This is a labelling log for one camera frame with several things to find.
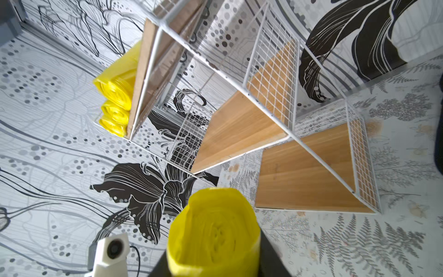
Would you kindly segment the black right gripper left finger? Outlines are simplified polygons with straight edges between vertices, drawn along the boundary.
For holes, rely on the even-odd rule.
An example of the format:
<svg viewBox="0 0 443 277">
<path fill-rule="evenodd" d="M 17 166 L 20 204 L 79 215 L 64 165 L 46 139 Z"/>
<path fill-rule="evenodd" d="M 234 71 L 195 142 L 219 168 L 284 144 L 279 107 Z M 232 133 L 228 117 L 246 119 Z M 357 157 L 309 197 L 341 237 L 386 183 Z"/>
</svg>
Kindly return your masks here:
<svg viewBox="0 0 443 277">
<path fill-rule="evenodd" d="M 171 277 L 166 254 L 162 254 L 148 277 Z"/>
</svg>

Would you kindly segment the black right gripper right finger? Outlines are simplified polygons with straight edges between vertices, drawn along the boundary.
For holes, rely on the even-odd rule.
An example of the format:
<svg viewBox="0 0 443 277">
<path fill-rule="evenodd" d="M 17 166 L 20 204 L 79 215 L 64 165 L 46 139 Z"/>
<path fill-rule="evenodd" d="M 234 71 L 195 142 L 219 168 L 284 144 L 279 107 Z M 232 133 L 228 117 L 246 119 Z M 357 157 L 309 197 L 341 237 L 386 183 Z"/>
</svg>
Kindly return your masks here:
<svg viewBox="0 0 443 277">
<path fill-rule="evenodd" d="M 260 277 L 291 277 L 291 274 L 283 265 L 276 250 L 262 230 L 258 275 Z"/>
</svg>

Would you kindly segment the yellow trash bag roll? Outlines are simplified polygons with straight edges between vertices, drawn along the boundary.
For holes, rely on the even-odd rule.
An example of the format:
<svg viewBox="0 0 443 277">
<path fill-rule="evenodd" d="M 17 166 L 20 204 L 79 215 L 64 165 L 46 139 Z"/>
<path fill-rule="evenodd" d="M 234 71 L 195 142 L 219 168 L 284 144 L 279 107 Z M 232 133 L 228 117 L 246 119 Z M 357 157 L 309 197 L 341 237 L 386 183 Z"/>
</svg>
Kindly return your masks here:
<svg viewBox="0 0 443 277">
<path fill-rule="evenodd" d="M 173 220 L 166 257 L 174 277 L 256 277 L 261 230 L 234 188 L 206 188 Z"/>
<path fill-rule="evenodd" d="M 141 41 L 106 68 L 94 81 L 98 91 L 118 107 L 132 108 Z"/>
<path fill-rule="evenodd" d="M 130 112 L 119 107 L 114 102 L 107 100 L 102 105 L 102 112 L 104 115 L 110 117 L 113 121 L 121 125 L 128 125 Z"/>
<path fill-rule="evenodd" d="M 110 132 L 113 135 L 116 135 L 118 137 L 125 137 L 127 135 L 126 133 L 126 126 L 121 125 L 119 123 L 116 123 L 112 119 L 102 117 L 99 120 L 99 124 L 108 132 Z"/>
</svg>

